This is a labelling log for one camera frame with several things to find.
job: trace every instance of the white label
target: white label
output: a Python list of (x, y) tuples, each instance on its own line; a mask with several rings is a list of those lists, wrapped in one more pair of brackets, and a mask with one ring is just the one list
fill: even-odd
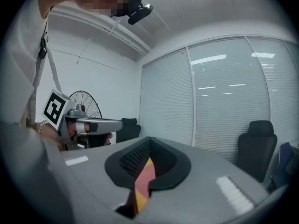
[(254, 209), (253, 203), (227, 176), (217, 178), (216, 183), (238, 216), (244, 215)]
[(79, 157), (79, 158), (76, 158), (76, 159), (66, 160), (65, 164), (67, 166), (71, 166), (71, 165), (79, 164), (79, 163), (86, 162), (86, 161), (88, 161), (88, 157), (87, 156), (82, 156), (82, 157)]

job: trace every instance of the bracelet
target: bracelet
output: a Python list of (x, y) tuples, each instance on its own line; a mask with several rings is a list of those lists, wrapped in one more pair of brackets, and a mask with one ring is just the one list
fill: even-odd
[(42, 126), (47, 123), (48, 122), (46, 120), (44, 120), (42, 123), (39, 124), (38, 133), (40, 134), (40, 136), (42, 135)]

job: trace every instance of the electric fan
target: electric fan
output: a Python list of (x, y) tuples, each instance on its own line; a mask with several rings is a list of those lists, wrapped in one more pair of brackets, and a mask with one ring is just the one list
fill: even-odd
[(85, 91), (76, 91), (70, 96), (71, 100), (78, 105), (85, 106), (85, 112), (88, 117), (103, 118), (97, 102)]

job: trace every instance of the person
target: person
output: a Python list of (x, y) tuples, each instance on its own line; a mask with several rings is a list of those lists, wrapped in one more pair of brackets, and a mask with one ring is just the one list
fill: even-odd
[[(15, 16), (0, 50), (0, 120), (18, 123), (35, 129), (42, 138), (55, 141), (64, 150), (56, 130), (50, 124), (35, 123), (36, 89), (40, 82), (44, 61), (37, 66), (41, 39), (47, 31), (50, 10), (59, 3), (73, 1), (80, 8), (109, 15), (121, 9), (127, 0), (27, 0)], [(69, 124), (69, 135), (77, 132), (75, 124)], [(112, 134), (105, 144), (110, 143)]]

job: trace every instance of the black mesh vent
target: black mesh vent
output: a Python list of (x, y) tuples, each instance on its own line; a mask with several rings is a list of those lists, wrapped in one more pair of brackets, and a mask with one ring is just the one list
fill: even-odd
[(156, 177), (169, 172), (177, 163), (173, 153), (154, 141), (150, 144), (150, 158), (154, 163)]
[(139, 145), (129, 154), (123, 156), (120, 159), (119, 164), (122, 169), (124, 169), (128, 174), (137, 179), (149, 157), (150, 141), (147, 141), (146, 143)]

